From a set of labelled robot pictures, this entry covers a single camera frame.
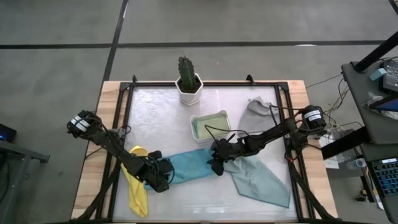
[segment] blue cloth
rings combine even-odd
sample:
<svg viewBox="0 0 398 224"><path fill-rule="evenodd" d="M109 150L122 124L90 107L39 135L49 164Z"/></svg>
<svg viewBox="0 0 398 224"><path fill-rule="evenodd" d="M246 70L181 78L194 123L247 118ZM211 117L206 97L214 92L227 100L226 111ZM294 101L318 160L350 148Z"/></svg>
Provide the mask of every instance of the blue cloth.
<svg viewBox="0 0 398 224"><path fill-rule="evenodd" d="M212 159L211 153L210 149L203 148L166 157L170 159L175 171L171 184L181 184L213 175L211 166L207 164L207 161ZM152 189L147 184L144 187L145 189Z"/></svg>
<svg viewBox="0 0 398 224"><path fill-rule="evenodd" d="M228 161L224 170L231 173L240 195L289 208L290 190L256 156Z"/></svg>

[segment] gray floor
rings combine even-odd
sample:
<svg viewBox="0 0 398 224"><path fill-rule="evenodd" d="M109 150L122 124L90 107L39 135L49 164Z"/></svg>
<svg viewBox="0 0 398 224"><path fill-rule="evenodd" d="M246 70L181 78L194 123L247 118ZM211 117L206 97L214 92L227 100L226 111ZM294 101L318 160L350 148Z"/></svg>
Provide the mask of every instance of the gray floor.
<svg viewBox="0 0 398 224"><path fill-rule="evenodd" d="M122 0L0 0L0 44L110 43ZM130 0L119 42L381 40L398 30L385 0ZM118 49L110 80L175 80L186 55L204 80L297 79L312 85L340 73L376 46ZM0 123L19 131L17 143L51 154L35 163L20 193L16 223L66 221L86 142L66 123L97 104L109 49L0 50ZM328 109L340 77L307 89ZM361 122L351 95L335 113ZM388 223L374 204L355 202L359 179L330 179L339 217Z"/></svg>

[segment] desk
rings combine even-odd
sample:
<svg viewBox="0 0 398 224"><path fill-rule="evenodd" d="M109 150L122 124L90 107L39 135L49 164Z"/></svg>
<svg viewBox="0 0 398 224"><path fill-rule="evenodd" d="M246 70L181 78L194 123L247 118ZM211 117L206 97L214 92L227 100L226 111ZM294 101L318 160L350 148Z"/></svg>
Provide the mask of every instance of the desk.
<svg viewBox="0 0 398 224"><path fill-rule="evenodd" d="M302 108L309 104L307 92L305 90L304 82L301 80L295 81L284 81L288 82L290 97L292 100L292 106L294 108ZM108 128L111 127L116 107L116 101L119 93L120 82L104 82L101 90L101 96L99 98L97 115L103 120L103 123ZM119 123L123 119L124 107L126 102L122 104L121 115L119 117ZM318 145L316 140L309 140L310 144ZM96 150L98 147L92 143L89 143L87 154ZM90 156L90 159L85 161L83 164L83 170L80 177L80 183L73 206L72 217L77 218L81 215L86 207L95 198L101 186L101 179L104 170L104 163L106 158L106 151L102 150ZM323 163L322 154L318 149L311 147L306 148L303 151L303 158L306 165L308 181L310 188L319 200L319 202L326 208L326 210L333 216L337 217L335 203L331 194L328 176L326 174L325 165ZM105 198L105 204L103 208L103 214L106 216L108 211L110 190ZM305 197L303 193L300 193L300 201L303 207L304 216L308 216L306 209Z"/></svg>

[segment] green plant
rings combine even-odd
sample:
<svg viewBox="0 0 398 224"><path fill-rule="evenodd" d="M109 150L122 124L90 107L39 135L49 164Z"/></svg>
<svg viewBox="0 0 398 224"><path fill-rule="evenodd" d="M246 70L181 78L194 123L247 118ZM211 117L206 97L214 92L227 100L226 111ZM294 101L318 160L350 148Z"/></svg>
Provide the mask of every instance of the green plant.
<svg viewBox="0 0 398 224"><path fill-rule="evenodd" d="M196 87L195 72L189 58L186 56L178 58L178 71L180 72L180 80L184 89L194 89Z"/></svg>

